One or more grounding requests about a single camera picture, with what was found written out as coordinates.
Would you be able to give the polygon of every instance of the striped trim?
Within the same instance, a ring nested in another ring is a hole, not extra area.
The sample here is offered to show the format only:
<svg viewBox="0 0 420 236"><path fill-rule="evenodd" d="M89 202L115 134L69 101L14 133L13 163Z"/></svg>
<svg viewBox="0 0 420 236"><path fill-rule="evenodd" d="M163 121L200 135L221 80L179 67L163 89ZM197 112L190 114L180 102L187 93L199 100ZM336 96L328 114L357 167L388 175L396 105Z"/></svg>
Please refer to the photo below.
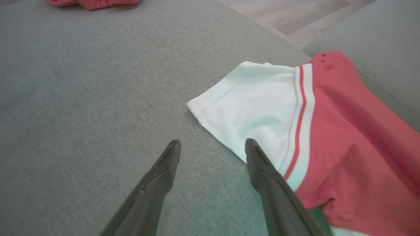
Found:
<svg viewBox="0 0 420 236"><path fill-rule="evenodd" d="M279 170L293 191L299 188L309 167L310 128L315 108L312 64L296 67L295 71L297 105L290 131L289 149Z"/></svg>
<svg viewBox="0 0 420 236"><path fill-rule="evenodd" d="M350 229L345 228L336 228L333 226L330 226L331 232L334 236L370 236L369 234L365 234L358 231L353 231Z"/></svg>

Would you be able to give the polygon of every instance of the red fabric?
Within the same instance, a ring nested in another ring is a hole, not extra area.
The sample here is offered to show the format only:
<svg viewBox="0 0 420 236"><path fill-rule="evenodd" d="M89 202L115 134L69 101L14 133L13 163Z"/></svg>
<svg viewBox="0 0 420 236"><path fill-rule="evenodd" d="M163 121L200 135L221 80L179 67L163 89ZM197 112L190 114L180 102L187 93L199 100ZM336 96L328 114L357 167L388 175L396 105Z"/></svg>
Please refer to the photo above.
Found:
<svg viewBox="0 0 420 236"><path fill-rule="evenodd" d="M98 10L114 5L138 4L139 0L47 0L47 2L57 7L80 4L87 10Z"/></svg>
<svg viewBox="0 0 420 236"><path fill-rule="evenodd" d="M340 52L311 63L310 163L297 196L308 208L324 205L335 227L420 235L420 135L365 88Z"/></svg>

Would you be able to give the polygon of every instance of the wooden floor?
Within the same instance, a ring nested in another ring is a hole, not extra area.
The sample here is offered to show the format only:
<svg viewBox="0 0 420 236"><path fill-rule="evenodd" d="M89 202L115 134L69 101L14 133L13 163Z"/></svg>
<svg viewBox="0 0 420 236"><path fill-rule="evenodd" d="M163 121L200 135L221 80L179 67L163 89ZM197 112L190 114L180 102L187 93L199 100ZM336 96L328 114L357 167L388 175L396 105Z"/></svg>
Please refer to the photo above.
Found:
<svg viewBox="0 0 420 236"><path fill-rule="evenodd" d="M219 0L301 49L374 0Z"/></svg>

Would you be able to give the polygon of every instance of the gray fabric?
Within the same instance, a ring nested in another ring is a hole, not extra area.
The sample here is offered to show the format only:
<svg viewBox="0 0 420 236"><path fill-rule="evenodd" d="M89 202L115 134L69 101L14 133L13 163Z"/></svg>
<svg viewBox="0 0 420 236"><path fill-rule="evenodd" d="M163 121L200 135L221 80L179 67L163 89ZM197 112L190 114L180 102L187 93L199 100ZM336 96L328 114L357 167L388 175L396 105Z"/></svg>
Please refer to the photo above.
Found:
<svg viewBox="0 0 420 236"><path fill-rule="evenodd" d="M0 9L0 232L97 235L172 139L157 235L267 235L246 165L186 107L245 60L309 57L217 1Z"/></svg>
<svg viewBox="0 0 420 236"><path fill-rule="evenodd" d="M420 1L377 0L303 48L340 50L365 86L420 133Z"/></svg>
<svg viewBox="0 0 420 236"><path fill-rule="evenodd" d="M13 4L13 3L17 3L18 1L22 1L22 0L0 0L0 8L3 6Z"/></svg>

